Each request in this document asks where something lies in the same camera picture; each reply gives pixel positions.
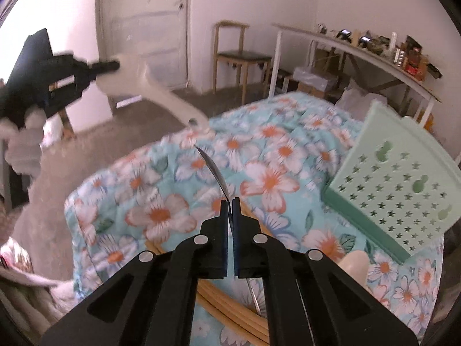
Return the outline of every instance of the dark green base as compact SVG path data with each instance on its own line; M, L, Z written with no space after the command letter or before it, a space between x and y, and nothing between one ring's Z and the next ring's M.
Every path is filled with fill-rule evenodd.
M332 209L346 218L352 225L359 229L374 244L379 246L393 260L402 265L411 255L405 251L392 237L387 235L375 225L359 209L338 195L329 186L326 186L322 192L322 200Z

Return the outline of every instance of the green plastic basket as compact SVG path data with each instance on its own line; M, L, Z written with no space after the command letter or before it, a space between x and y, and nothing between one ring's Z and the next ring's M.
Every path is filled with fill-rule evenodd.
M323 201L402 264L461 215L461 171L417 123L374 102Z

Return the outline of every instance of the table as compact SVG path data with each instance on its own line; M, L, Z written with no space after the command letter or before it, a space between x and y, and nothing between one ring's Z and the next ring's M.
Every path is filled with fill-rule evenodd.
M360 75L360 71L358 70L356 58L367 61L396 78L395 80L391 82L387 82L385 84L373 87L372 89L370 89L371 92L377 92L382 89L386 89L388 87L392 87L397 84L404 83L407 85L407 90L405 92L404 100L403 100L403 102L405 102L405 99L408 97L410 89L413 89L414 91L416 91L418 94L420 94L423 97L424 100L428 101L428 106L420 121L420 125L423 127L426 124L430 116L430 112L432 111L432 108L434 107L435 102L436 101L438 101L439 103L442 102L437 96L435 96L435 94L428 87L426 87L424 84L422 84L421 82L413 78L409 73L407 73L401 68L388 62L386 59L379 57L378 55L368 50L364 50L364 49L352 46L346 41L330 38L321 33L315 33L309 30L302 30L302 29L297 29L295 27L279 25L279 24L273 24L273 26L278 28L278 34L277 34L277 44L275 47L274 66L273 66L273 72L272 72L272 78L271 78L271 85L269 88L269 98L273 97L275 93L275 83L277 81L277 73L278 73L278 68L280 66L282 36L283 36L283 33L290 32L290 33L302 35L317 43L322 43L322 44L331 46L332 48L337 48L337 49L342 50L351 59L352 66L354 67L354 70L359 76L359 81L365 85L366 85L366 81L363 78L360 79L361 75ZM418 110L416 114L414 115L415 119L418 118L423 108L423 103L425 102L424 100L421 100L419 104Z

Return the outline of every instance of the white table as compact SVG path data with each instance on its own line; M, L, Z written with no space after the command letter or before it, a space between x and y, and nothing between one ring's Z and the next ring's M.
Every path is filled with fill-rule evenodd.
M354 66L356 71L358 71L358 69L357 69L357 65L355 62L355 57L358 57L359 59L365 60L379 67L380 69L384 70L386 73L392 75L393 77L397 79L392 82L383 84L381 86L373 87L371 91L376 92L381 89L385 89L387 87L394 86L400 83L405 83L407 85L407 92L405 92L406 95L408 95L408 91L410 89L415 90L417 93L419 93L423 97L423 100L421 100L418 110L415 114L415 117L414 117L415 119L418 118L422 108L424 107L423 106L423 103L425 102L424 100L427 100L428 102L423 118L420 121L421 126L424 126L426 124L430 116L430 112L432 111L432 108L434 107L435 102L436 101L441 102L441 100L437 98L437 96L435 96L432 93L432 91L428 89L428 87L426 87L421 82L417 81L409 73L407 73L406 71L403 71L401 68L395 66L394 64L391 64L386 59L379 57L378 55L368 50L364 50L364 49L352 46L348 42L343 41L343 40L329 38L328 36L323 35L321 33L315 33L315 32L308 31L308 30L296 29L295 27L284 26L284 25L279 25L279 24L273 24L273 26L278 28L278 34L277 34L277 45L275 47L274 66L273 66L273 71L272 71L271 86L269 88L269 98L273 97L275 93L275 84L277 81L278 68L280 66L280 52L281 52L282 36L283 36L283 33L290 32L290 33L304 36L317 43L322 43L327 46L331 46L332 48L337 48L339 50L342 50L343 52L349 55L349 57L352 60L352 65Z

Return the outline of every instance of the black chair seat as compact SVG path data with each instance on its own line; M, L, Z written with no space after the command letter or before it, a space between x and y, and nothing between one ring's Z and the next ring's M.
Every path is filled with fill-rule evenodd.
M266 54L257 53L257 52L250 52L249 50L244 50L243 52L239 52L238 50L228 50L226 52L218 53L219 57L226 57L227 59L234 59L234 60L243 60L243 61L252 61L252 62L267 62L272 59L271 56Z

